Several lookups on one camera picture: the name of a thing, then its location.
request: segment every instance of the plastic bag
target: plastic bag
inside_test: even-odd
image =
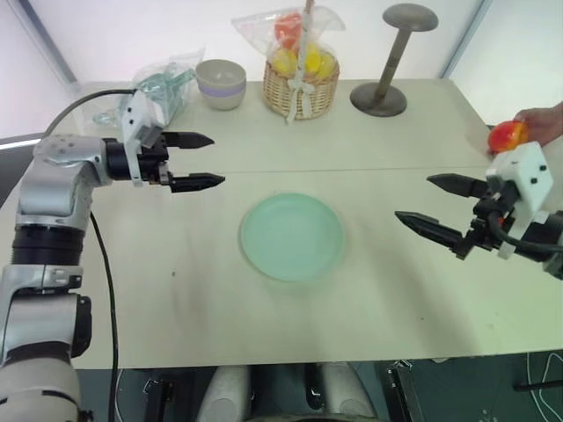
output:
[[[166,62],[148,65],[135,74],[133,86],[157,104],[157,115],[163,127],[185,106],[190,82],[195,79],[195,66],[201,62],[204,51],[201,49],[189,55],[174,56]],[[102,126],[119,126],[127,101],[128,98],[122,98],[115,108],[97,113],[92,120]]]
[[[299,56],[299,37],[302,31],[303,8],[281,9],[236,18],[232,24],[237,31],[282,76],[291,78],[296,73]],[[314,6],[305,57],[306,79],[323,79],[331,75],[336,58],[331,49],[319,42],[324,31],[343,31],[342,19],[325,6]]]

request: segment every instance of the yellow fruit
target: yellow fruit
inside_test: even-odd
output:
[[[308,75],[315,75],[320,68],[321,53],[317,45],[307,44],[307,56],[305,58],[305,72]]]
[[[317,72],[317,79],[325,79],[329,77],[334,72],[334,66],[336,65],[336,60],[333,55],[328,54],[326,51],[320,54],[320,68]]]
[[[281,76],[293,76],[296,73],[297,57],[293,50],[279,48],[274,52],[270,62]]]

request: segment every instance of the black cable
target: black cable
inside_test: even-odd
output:
[[[98,91],[93,92],[92,94],[86,95],[71,105],[66,107],[62,110],[55,119],[51,122],[45,134],[43,136],[49,136],[53,133],[55,128],[61,121],[69,115],[75,108],[84,104],[91,99],[95,99],[98,97],[103,97],[105,95],[115,95],[115,94],[133,94],[135,90],[130,89],[123,89],[123,90],[105,90],[105,91]],[[107,289],[109,291],[109,312],[110,312],[110,319],[112,325],[112,375],[111,375],[111,382],[109,386],[109,398],[107,403],[107,420],[108,422],[115,421],[115,393],[117,390],[117,368],[119,366],[119,343],[117,339],[117,318],[115,316],[115,292],[113,290],[113,277],[112,277],[112,270],[109,265],[109,258],[107,257],[106,247],[104,246],[104,240],[102,239],[101,233],[99,232],[98,222],[96,221],[96,217],[94,217],[94,213],[90,212],[90,220],[91,224],[94,227],[94,231],[96,232],[96,238],[98,239],[98,245],[102,252],[102,258],[104,259],[104,267],[106,269],[106,277],[107,277]]]
[[[47,128],[47,130],[45,131],[45,134],[43,136],[51,135],[53,133],[53,131],[55,130],[55,128],[59,125],[59,123],[61,123],[62,119],[67,117],[67,115],[70,112],[72,112],[75,108],[77,108],[78,106],[81,106],[85,102],[90,101],[91,99],[95,99],[95,98],[98,98],[98,97],[104,97],[105,95],[133,94],[134,92],[135,92],[135,90],[132,90],[132,89],[104,90],[104,91],[93,92],[92,94],[88,94],[85,97],[79,98],[74,103],[69,105],[67,108],[62,110],[59,114],[57,114],[57,116],[53,119],[53,121],[51,122],[51,124],[49,125],[49,127]]]
[[[509,236],[506,231],[502,229],[501,222],[499,221],[501,215],[499,213],[491,213],[487,217],[489,228],[493,235],[507,244],[512,244],[522,251],[537,252],[537,253],[563,253],[563,246],[558,244],[536,244],[535,242],[526,242],[525,240],[514,239]]]

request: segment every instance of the table surface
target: table surface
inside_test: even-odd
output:
[[[121,367],[186,367],[323,360],[391,360],[517,353],[563,346],[562,284],[523,258],[475,250],[464,262],[416,236],[396,210],[466,230],[472,200],[427,176],[483,178],[486,127],[449,81],[397,81],[409,102],[378,119],[348,102],[288,127],[249,84],[242,106],[215,112],[194,95],[170,130],[216,145],[174,151],[177,174],[227,177],[201,193],[114,183],[94,193],[116,288]],[[72,125],[67,122],[66,128]],[[323,279],[271,280],[238,247],[239,224],[270,195],[315,196],[339,215],[346,251]],[[10,239],[16,190],[0,210]],[[10,243],[0,244],[7,262]],[[90,349],[76,367],[111,364],[106,276],[93,231],[84,242],[82,295],[92,299]]]

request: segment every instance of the white wall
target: white wall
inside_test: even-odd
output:
[[[563,0],[494,0],[451,75],[487,123],[563,99]]]
[[[0,138],[42,132],[69,102],[55,73],[0,1]]]
[[[347,30],[324,41],[340,59],[343,78],[379,78],[396,29],[382,13],[398,0],[318,0],[338,12]],[[479,0],[419,0],[441,20],[415,33],[399,77],[437,77]],[[241,63],[262,78],[264,58],[235,31],[232,18],[304,5],[304,0],[32,0],[33,7],[81,83],[129,80],[147,63],[207,48],[207,58]]]

